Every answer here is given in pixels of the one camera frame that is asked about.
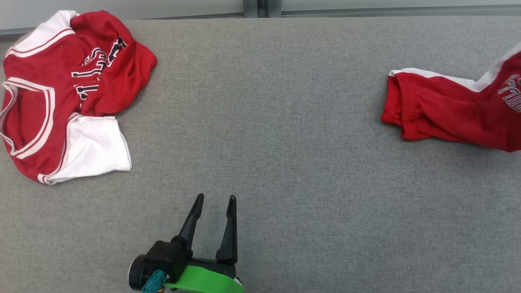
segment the basketball jersey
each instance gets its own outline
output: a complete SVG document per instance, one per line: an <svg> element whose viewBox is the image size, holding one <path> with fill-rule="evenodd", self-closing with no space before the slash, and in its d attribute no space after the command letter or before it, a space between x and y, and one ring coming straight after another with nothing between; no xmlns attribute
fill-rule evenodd
<svg viewBox="0 0 521 293"><path fill-rule="evenodd" d="M402 137L437 137L507 152L521 150L521 43L478 80L417 68L393 70L382 121Z"/></svg>
<svg viewBox="0 0 521 293"><path fill-rule="evenodd" d="M59 11L7 51L0 133L18 169L54 184L130 170L113 116L145 87L157 60L105 11Z"/></svg>

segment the white sleeve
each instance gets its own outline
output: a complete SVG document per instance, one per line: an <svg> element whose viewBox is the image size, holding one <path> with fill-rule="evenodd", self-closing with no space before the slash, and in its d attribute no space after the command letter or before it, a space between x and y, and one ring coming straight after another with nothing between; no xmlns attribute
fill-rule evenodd
<svg viewBox="0 0 521 293"><path fill-rule="evenodd" d="M114 117L76 114L67 125L60 165L51 174L39 174L38 180L55 184L114 170L130 171L131 168L127 141Z"/></svg>

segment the white wall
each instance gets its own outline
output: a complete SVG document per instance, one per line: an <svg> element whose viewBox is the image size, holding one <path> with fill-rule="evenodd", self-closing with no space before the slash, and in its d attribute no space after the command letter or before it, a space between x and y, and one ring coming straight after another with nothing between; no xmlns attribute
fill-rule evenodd
<svg viewBox="0 0 521 293"><path fill-rule="evenodd" d="M282 0L282 10L521 4L521 0ZM120 19L242 12L242 0L0 0L2 30L36 27L57 10L106 10Z"/></svg>
<svg viewBox="0 0 521 293"><path fill-rule="evenodd" d="M58 10L106 10L120 19L242 12L242 0L0 0L0 30L31 28Z"/></svg>
<svg viewBox="0 0 521 293"><path fill-rule="evenodd" d="M521 0L282 0L282 11L516 4Z"/></svg>

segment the green robot part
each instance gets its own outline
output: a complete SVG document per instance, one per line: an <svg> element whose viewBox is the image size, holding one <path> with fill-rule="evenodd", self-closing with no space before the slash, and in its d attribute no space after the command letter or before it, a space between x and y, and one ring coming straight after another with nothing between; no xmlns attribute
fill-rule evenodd
<svg viewBox="0 0 521 293"><path fill-rule="evenodd" d="M225 234L215 259L194 258L192 241L201 216L204 195L197 196L186 221L170 242L156 241L146 254L138 256L129 268L129 285L143 293L164 288L196 293L242 293L236 276L237 200L230 197Z"/></svg>

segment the gray fabric surface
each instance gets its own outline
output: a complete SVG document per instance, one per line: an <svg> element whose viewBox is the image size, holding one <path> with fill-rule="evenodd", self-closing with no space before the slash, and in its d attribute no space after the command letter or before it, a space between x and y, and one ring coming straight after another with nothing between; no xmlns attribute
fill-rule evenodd
<svg viewBox="0 0 521 293"><path fill-rule="evenodd" d="M521 153L379 121L389 70L477 79L520 18L126 24L159 62L118 117L133 169L44 186L1 151L2 292L131 292L199 192L201 257L238 198L246 292L521 291Z"/></svg>

